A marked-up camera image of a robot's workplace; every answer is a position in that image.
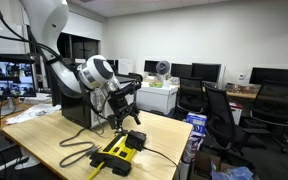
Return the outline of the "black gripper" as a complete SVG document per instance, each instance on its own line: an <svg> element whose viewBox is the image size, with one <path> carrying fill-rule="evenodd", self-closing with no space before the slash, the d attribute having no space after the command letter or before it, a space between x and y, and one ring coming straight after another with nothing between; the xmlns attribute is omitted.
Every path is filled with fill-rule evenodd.
<svg viewBox="0 0 288 180"><path fill-rule="evenodd" d="M111 128L116 129L116 133L124 134L122 123L127 116L132 116L137 125L141 124L138 118L140 111L136 105L136 101L129 104L126 100L127 95L135 94L140 88L141 83L134 80L122 89L110 93L108 103L113 111L113 115L109 115L107 119Z"/></svg>

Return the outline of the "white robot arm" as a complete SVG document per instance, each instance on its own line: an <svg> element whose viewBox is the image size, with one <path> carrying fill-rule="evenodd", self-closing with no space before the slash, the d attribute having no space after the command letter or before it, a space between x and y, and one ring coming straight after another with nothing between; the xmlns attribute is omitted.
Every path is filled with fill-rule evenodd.
<svg viewBox="0 0 288 180"><path fill-rule="evenodd" d="M107 117L112 129L122 130L122 122L132 116L140 125L139 110L128 104L125 96L136 92L140 84L120 88L110 64L102 55L91 56L84 63L73 67L64 60L58 49L58 38L69 19L66 0L20 0L30 24L35 43L42 49L44 60L58 83L61 92L70 98L84 98L89 108L100 115L88 93L100 88L113 114Z"/></svg>

